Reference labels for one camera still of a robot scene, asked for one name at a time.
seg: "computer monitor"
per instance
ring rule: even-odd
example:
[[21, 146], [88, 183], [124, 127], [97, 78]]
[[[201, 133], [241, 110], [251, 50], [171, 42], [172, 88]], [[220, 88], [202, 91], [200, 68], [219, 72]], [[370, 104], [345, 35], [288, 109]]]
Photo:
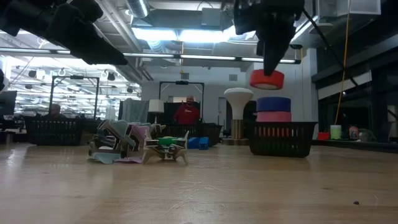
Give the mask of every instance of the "computer monitor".
[[17, 91], [4, 91], [0, 93], [0, 115], [14, 115]]

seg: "wooden table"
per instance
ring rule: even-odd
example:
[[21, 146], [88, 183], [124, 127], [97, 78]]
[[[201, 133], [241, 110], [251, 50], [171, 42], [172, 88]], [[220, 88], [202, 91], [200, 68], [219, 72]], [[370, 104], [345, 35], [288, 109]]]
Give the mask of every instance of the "wooden table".
[[317, 146], [292, 159], [218, 145], [189, 150], [189, 166], [157, 159], [104, 165], [86, 155], [86, 146], [3, 146], [0, 223], [398, 220], [396, 154]]

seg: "person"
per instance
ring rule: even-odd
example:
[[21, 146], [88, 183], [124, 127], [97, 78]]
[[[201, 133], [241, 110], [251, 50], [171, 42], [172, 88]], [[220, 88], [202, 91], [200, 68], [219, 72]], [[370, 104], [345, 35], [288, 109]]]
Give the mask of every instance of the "person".
[[46, 114], [44, 118], [66, 118], [65, 115], [61, 114], [61, 106], [53, 104], [51, 106], [51, 114]]
[[174, 121], [177, 124], [195, 124], [200, 119], [199, 109], [193, 106], [194, 101], [193, 96], [187, 96], [187, 102], [175, 112]]

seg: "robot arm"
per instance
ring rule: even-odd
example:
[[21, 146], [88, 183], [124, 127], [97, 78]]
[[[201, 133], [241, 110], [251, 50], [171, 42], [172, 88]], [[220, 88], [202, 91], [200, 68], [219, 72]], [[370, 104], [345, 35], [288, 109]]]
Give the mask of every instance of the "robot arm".
[[304, 0], [261, 0], [241, 7], [234, 0], [234, 24], [237, 35], [256, 31], [256, 54], [264, 57], [264, 74], [271, 75], [289, 48], [295, 35], [294, 22], [304, 9]]
[[127, 65], [124, 55], [102, 39], [93, 22], [103, 15], [94, 0], [5, 0], [0, 2], [0, 29], [19, 29], [61, 45], [88, 64]]

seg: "tape roll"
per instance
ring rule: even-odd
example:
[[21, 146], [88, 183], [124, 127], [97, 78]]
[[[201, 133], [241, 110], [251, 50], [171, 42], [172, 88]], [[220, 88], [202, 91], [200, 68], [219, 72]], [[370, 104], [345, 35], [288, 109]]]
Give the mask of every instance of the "tape roll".
[[285, 97], [263, 97], [257, 100], [256, 111], [285, 111], [291, 112], [292, 100]]
[[257, 122], [292, 122], [292, 113], [285, 111], [257, 112]]
[[264, 75], [263, 69], [254, 70], [250, 76], [250, 85], [262, 90], [280, 90], [284, 87], [285, 75], [273, 71], [271, 75]]

